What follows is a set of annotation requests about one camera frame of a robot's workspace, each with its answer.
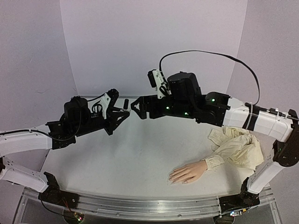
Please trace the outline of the black nail polish brush cap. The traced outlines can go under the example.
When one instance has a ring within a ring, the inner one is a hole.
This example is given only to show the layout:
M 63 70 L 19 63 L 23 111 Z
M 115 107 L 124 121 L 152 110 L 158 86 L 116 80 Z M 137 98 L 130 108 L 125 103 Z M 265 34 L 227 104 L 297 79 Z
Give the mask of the black nail polish brush cap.
M 124 101 L 124 109 L 128 109 L 129 100 L 125 99 Z

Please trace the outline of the clear nail polish bottle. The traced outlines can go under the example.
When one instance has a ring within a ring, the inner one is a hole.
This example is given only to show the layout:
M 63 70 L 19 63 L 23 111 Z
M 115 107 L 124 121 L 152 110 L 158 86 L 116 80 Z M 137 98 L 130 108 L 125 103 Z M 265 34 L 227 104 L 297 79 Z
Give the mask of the clear nail polish bottle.
M 130 108 L 127 108 L 127 109 L 125 109 L 125 108 L 121 108 L 121 109 L 120 109 L 120 112 L 127 112 L 127 113 L 130 113 L 130 112 L 131 112 L 131 109 L 130 109 Z

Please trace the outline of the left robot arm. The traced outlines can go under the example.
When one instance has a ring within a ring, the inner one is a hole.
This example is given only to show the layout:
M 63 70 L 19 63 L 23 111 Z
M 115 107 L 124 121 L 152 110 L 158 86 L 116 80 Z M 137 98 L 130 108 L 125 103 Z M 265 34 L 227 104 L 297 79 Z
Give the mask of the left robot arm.
M 5 131 L 0 134 L 0 178 L 43 193 L 52 203 L 63 200 L 62 191 L 50 185 L 51 175 L 33 171 L 5 158 L 8 154 L 31 150 L 55 150 L 76 143 L 76 138 L 105 130 L 112 135 L 114 130 L 130 115 L 129 100 L 122 108 L 115 107 L 118 96 L 103 94 L 93 107 L 89 100 L 73 97 L 64 105 L 60 120 L 31 129 Z

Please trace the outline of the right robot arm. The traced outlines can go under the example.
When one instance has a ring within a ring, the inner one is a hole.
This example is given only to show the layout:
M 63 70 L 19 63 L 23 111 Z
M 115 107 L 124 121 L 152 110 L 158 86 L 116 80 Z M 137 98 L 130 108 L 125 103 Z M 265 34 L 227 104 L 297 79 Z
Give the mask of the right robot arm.
M 299 118 L 294 110 L 266 109 L 218 92 L 203 95 L 193 73 L 165 78 L 159 70 L 152 70 L 148 78 L 157 94 L 141 96 L 131 103 L 141 119 L 188 118 L 220 127 L 240 127 L 275 139 L 270 160 L 243 182 L 246 192 L 259 194 L 282 169 L 298 163 Z

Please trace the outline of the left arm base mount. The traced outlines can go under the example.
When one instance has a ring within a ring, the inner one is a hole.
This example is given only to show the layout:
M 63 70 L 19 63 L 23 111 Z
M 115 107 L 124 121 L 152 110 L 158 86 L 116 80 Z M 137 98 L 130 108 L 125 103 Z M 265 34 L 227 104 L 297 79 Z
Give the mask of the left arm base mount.
M 42 202 L 68 207 L 70 209 L 77 208 L 79 194 L 61 190 L 53 174 L 44 172 L 44 175 L 47 178 L 47 188 L 44 192 L 39 193 L 38 199 Z

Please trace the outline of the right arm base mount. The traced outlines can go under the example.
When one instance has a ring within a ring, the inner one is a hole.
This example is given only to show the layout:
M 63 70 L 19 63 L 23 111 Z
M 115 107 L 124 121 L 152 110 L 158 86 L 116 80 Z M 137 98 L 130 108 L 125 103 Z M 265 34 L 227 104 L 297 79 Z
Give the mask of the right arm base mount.
M 235 210 L 248 209 L 260 204 L 259 194 L 248 192 L 248 180 L 249 178 L 247 177 L 242 183 L 239 194 L 222 196 L 219 198 L 221 214 L 228 214 Z

